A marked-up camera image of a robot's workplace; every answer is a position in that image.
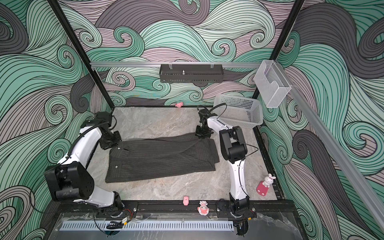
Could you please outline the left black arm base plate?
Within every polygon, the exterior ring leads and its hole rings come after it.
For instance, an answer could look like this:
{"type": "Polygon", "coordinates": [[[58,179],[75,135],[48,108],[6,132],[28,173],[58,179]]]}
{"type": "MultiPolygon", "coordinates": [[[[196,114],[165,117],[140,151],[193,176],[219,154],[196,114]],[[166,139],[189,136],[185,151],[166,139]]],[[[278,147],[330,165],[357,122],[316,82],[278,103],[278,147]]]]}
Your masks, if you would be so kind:
{"type": "Polygon", "coordinates": [[[111,206],[98,209],[96,211],[97,219],[122,220],[124,218],[133,219],[136,217],[139,203],[136,201],[123,201],[123,208],[111,206]]]}

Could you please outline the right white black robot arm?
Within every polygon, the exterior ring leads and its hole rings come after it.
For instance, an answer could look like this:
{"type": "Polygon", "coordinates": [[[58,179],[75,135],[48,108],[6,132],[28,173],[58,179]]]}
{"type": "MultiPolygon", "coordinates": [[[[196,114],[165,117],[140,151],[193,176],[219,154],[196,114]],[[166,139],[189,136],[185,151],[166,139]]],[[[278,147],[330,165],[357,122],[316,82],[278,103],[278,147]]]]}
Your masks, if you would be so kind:
{"type": "Polygon", "coordinates": [[[230,168],[230,211],[234,216],[241,216],[250,206],[250,196],[246,191],[245,159],[248,153],[243,131],[239,126],[231,126],[206,107],[199,106],[200,125],[196,136],[210,138],[217,133],[220,140],[221,154],[230,168]]]}

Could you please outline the dark grey striped shirt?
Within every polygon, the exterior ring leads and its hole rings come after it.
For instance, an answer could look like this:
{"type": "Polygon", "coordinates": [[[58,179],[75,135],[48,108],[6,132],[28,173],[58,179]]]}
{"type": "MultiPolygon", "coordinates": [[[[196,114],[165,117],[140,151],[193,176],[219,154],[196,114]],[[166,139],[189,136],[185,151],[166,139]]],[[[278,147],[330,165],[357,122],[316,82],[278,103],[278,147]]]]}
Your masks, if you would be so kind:
{"type": "Polygon", "coordinates": [[[120,142],[110,150],[106,183],[214,172],[220,158],[213,139],[195,133],[120,142]]]}

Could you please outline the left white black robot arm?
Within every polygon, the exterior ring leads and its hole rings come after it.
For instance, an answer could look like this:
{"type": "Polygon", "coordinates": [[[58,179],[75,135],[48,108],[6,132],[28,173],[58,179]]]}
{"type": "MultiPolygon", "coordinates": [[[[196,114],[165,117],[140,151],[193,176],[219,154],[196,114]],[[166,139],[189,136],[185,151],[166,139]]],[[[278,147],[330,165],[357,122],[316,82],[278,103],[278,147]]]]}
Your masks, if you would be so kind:
{"type": "Polygon", "coordinates": [[[120,133],[113,130],[116,123],[115,117],[108,112],[99,112],[95,118],[82,123],[68,152],[55,166],[45,170],[53,201],[91,205],[109,211],[112,218],[123,214],[124,204],[119,193],[96,186],[87,170],[97,147],[108,150],[121,142],[120,133]]]}

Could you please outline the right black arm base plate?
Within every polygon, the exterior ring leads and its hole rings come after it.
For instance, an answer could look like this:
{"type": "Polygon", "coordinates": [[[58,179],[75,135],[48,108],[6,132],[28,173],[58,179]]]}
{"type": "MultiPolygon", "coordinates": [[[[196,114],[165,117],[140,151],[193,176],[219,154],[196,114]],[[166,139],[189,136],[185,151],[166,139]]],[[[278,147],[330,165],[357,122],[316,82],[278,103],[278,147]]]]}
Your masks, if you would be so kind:
{"type": "Polygon", "coordinates": [[[252,210],[250,201],[232,202],[219,200],[216,202],[216,213],[218,218],[228,219],[249,219],[255,218],[256,214],[252,210]]]}

